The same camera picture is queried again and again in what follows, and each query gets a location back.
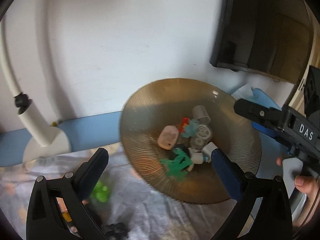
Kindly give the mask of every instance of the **human hand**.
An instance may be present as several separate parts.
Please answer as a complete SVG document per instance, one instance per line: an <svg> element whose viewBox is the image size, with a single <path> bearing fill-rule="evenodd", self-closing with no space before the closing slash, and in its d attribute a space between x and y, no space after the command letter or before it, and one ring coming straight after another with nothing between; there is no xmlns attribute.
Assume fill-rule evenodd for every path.
<svg viewBox="0 0 320 240"><path fill-rule="evenodd" d="M282 158L280 157L277 158L276 163L278 166L282 166ZM297 188L297 190L299 190L302 193L306 193L308 197L307 203L303 208L301 214L298 216L298 218L295 221L292 222L292 225L294 227L300 227L304 222L304 220L306 219L309 211L312 208L313 202L317 197L319 185L313 177L305 177L305 176L296 176L294 180L294 185ZM314 215L316 208L318 206L319 200L320 200L320 197L316 200L316 204L314 205L306 223L308 223L311 220L312 216Z"/></svg>

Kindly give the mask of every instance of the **gold plate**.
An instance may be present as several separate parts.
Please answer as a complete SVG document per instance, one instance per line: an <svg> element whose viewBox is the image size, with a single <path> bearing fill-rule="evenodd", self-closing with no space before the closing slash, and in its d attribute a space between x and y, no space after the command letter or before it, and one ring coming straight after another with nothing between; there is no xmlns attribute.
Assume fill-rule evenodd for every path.
<svg viewBox="0 0 320 240"><path fill-rule="evenodd" d="M235 99L207 83L192 79L164 79L135 92L125 104L120 136L125 153L136 171L156 190L180 201L214 204L229 199L211 164L195 165L182 182L166 176L159 162L170 158L157 138L166 125L179 128L192 108L203 105L210 118L212 141L244 171L256 174L261 160L261 141L251 121L233 110Z"/></svg>

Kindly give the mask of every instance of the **blue gripper pad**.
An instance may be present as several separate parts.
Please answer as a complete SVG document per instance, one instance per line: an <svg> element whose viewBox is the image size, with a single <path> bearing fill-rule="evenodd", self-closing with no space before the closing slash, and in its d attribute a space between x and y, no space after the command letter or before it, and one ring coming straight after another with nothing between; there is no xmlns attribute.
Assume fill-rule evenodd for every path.
<svg viewBox="0 0 320 240"><path fill-rule="evenodd" d="M223 183L230 198L240 201L244 192L244 172L233 163L219 148L211 153L211 164Z"/></svg>
<svg viewBox="0 0 320 240"><path fill-rule="evenodd" d="M279 136L279 133L275 130L272 130L270 128L266 128L261 124L258 124L256 122L252 122L252 127L255 128L256 130L270 136L271 138L275 138L276 136Z"/></svg>

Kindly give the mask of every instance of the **lamp base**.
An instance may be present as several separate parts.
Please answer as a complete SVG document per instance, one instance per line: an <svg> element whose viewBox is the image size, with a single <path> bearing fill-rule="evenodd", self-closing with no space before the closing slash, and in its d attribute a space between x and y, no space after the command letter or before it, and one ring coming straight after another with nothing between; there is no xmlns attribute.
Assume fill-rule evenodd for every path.
<svg viewBox="0 0 320 240"><path fill-rule="evenodd" d="M39 157L51 157L71 152L71 145L65 132L58 127L50 127L50 129L55 129L57 133L53 142L48 147L41 147L34 138L31 138L23 153L24 163Z"/></svg>

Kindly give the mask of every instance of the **green object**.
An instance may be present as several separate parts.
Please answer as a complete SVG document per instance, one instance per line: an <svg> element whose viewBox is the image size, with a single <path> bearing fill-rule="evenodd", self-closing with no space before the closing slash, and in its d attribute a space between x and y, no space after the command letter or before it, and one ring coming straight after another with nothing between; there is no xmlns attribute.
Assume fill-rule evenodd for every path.
<svg viewBox="0 0 320 240"><path fill-rule="evenodd" d="M174 160L161 159L160 163L167 166L167 176L174 176L177 178L177 180L182 181L187 175L187 172L182 170L185 167L191 165L192 161L190 160L188 155L180 148L175 148L172 151L177 155L177 157L175 157Z"/></svg>
<svg viewBox="0 0 320 240"><path fill-rule="evenodd" d="M96 198L99 202L106 202L109 199L109 189L104 186L101 181L95 185L90 197Z"/></svg>

